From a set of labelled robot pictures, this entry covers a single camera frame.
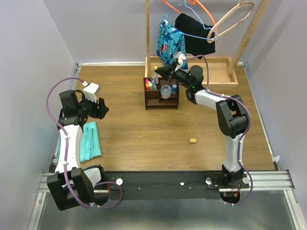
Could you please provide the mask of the folded teal cloth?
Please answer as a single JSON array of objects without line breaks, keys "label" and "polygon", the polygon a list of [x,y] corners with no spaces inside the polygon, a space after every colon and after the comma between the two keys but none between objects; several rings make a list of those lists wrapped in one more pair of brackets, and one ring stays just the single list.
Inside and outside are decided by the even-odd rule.
[{"label": "folded teal cloth", "polygon": [[64,126],[64,129],[68,137],[72,139],[69,140],[67,159],[76,156],[75,150],[79,153],[80,162],[102,155],[96,122],[86,123],[83,130],[74,125]]}]

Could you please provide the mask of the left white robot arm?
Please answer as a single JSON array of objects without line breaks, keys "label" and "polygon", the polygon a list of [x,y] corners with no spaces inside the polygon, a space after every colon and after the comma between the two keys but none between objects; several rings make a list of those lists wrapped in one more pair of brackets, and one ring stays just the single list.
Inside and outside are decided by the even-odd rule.
[{"label": "left white robot arm", "polygon": [[109,108],[103,98],[94,102],[81,92],[82,98],[78,100],[77,93],[78,90],[68,90],[59,94],[60,155],[55,173],[47,177],[47,187],[60,211],[95,201],[106,202],[106,198],[94,194],[94,188],[102,189],[106,185],[106,173],[101,165],[81,168],[81,140],[87,119],[103,119]]}]

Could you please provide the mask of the orange plastic hanger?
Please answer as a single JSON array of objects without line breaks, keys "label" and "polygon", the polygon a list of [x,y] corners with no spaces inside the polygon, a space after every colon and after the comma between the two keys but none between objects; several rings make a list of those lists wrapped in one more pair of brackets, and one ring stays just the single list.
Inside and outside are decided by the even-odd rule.
[{"label": "orange plastic hanger", "polygon": [[[215,20],[213,18],[213,16],[211,15],[211,13],[209,12],[209,10],[202,4],[200,3],[199,0],[187,0],[187,4],[192,7],[192,5],[199,5],[206,13],[207,15],[210,17],[210,19],[212,20],[213,22],[213,25],[209,25],[209,26],[214,26],[215,25]],[[163,19],[166,19],[168,22],[169,22],[169,17],[163,17]]]}]

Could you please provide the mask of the small brown eraser block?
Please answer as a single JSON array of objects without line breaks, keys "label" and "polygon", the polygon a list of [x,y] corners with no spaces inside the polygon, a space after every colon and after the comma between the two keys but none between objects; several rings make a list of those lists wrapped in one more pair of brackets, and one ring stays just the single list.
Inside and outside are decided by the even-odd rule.
[{"label": "small brown eraser block", "polygon": [[190,143],[197,143],[197,139],[196,139],[196,138],[190,138],[190,139],[189,139],[189,142],[190,142]]}]

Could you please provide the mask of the blue cylindrical pin container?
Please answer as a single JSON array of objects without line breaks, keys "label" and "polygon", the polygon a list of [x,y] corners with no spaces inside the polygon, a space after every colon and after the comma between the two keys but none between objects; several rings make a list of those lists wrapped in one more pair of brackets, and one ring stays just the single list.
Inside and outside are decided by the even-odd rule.
[{"label": "blue cylindrical pin container", "polygon": [[171,89],[172,89],[171,94],[175,95],[177,93],[177,85],[176,84],[172,84]]}]

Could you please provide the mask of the yellow capped marker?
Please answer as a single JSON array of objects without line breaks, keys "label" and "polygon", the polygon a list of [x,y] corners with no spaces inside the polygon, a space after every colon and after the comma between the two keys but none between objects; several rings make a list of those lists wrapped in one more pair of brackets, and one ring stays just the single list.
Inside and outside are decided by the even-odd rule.
[{"label": "yellow capped marker", "polygon": [[158,69],[157,66],[154,67],[154,72],[155,72],[155,83],[156,85],[159,84],[159,77],[158,77],[158,73],[156,73],[156,70]]}]

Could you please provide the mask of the wooden clothes rack tray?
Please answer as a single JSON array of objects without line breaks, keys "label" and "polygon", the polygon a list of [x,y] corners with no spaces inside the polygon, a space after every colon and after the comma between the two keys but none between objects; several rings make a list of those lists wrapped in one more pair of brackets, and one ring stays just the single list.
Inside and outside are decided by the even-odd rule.
[{"label": "wooden clothes rack tray", "polygon": [[[238,86],[236,66],[243,56],[249,42],[251,41],[259,23],[261,22],[270,0],[262,0],[239,44],[233,57],[230,56],[208,56],[209,64],[209,86],[213,89],[232,89]],[[145,59],[145,78],[154,75],[154,66],[161,66],[162,62],[157,56],[150,55],[150,2],[145,1],[145,21],[146,21],[146,59]]]}]

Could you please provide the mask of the blue patterned shorts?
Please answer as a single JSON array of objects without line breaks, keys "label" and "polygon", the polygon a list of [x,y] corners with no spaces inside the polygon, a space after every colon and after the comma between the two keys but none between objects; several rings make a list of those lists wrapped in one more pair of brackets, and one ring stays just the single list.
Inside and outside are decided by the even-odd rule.
[{"label": "blue patterned shorts", "polygon": [[156,54],[163,65],[168,66],[174,62],[178,52],[187,55],[184,34],[166,19],[163,19],[158,28]]}]

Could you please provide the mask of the clear round pin container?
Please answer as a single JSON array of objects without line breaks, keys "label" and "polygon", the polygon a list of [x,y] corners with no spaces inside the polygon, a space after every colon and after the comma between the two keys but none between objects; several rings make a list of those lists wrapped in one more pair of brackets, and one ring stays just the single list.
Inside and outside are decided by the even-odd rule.
[{"label": "clear round pin container", "polygon": [[162,99],[169,99],[171,97],[171,86],[170,85],[163,85],[160,87],[160,93],[161,93],[161,98]]}]

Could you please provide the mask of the aluminium rail frame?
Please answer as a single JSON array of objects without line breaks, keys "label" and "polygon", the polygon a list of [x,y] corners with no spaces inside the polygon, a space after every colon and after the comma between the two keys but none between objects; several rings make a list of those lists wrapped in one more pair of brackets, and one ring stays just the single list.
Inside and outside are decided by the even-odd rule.
[{"label": "aluminium rail frame", "polygon": [[103,119],[108,112],[100,87],[82,81],[81,90],[68,90],[59,97],[62,109],[55,123],[60,133],[60,154],[53,173],[42,179],[40,196],[50,193],[61,211],[82,206],[109,209],[110,200],[216,199],[228,206],[241,205],[254,191],[282,190],[295,227],[304,229],[294,203],[294,183],[288,171],[246,170],[242,162],[243,140],[251,118],[238,95],[209,91],[202,81],[209,77],[200,66],[181,70],[181,61],[159,67],[155,73],[163,82],[175,81],[187,89],[187,98],[217,112],[218,124],[226,137],[226,161],[219,171],[106,172],[101,165],[81,168],[81,140],[89,117]]}]

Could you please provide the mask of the brown wooden desk organizer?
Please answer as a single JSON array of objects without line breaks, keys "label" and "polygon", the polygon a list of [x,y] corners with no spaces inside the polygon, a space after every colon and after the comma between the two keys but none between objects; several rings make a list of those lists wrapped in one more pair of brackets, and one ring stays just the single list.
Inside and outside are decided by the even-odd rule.
[{"label": "brown wooden desk organizer", "polygon": [[[144,101],[145,109],[178,109],[179,105],[179,84],[176,81],[168,82],[162,78],[159,78],[157,89],[149,88],[149,78],[143,78],[144,87]],[[170,97],[165,99],[166,96],[162,95],[161,87],[168,85],[172,87],[176,85],[176,93],[172,94],[172,89],[170,89]]]}]

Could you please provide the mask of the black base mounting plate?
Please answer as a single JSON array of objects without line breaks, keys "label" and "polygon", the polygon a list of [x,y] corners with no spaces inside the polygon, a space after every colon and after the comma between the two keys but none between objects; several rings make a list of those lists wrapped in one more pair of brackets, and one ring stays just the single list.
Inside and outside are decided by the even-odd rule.
[{"label": "black base mounting plate", "polygon": [[123,180],[121,188],[126,200],[218,199],[222,189],[237,192],[249,189],[243,171],[228,176],[223,171],[148,171],[103,172],[102,181]]}]

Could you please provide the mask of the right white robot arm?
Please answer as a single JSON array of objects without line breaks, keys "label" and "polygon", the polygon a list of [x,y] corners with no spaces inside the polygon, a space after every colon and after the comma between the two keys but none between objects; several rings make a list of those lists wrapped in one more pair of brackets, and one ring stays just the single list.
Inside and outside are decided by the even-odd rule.
[{"label": "right white robot arm", "polygon": [[194,65],[188,72],[176,69],[176,64],[154,70],[167,81],[175,80],[186,88],[187,99],[216,111],[218,126],[226,138],[226,157],[218,179],[230,188],[243,178],[243,142],[250,129],[250,114],[239,95],[225,96],[203,87],[203,69]]}]

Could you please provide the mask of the purple capped marker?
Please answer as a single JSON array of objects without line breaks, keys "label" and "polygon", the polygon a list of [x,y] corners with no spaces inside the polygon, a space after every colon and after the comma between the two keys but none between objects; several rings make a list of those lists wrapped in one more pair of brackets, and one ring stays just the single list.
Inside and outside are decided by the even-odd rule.
[{"label": "purple capped marker", "polygon": [[154,90],[157,90],[155,78],[152,79],[152,85],[153,85],[153,89],[154,89]]}]

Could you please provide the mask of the black garment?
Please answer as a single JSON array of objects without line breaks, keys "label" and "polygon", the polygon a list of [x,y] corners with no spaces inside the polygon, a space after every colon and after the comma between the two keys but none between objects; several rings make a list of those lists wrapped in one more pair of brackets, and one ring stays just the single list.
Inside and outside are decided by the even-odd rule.
[{"label": "black garment", "polygon": [[215,42],[208,43],[210,30],[194,18],[182,13],[175,20],[175,27],[184,34],[186,52],[193,56],[215,53]]}]

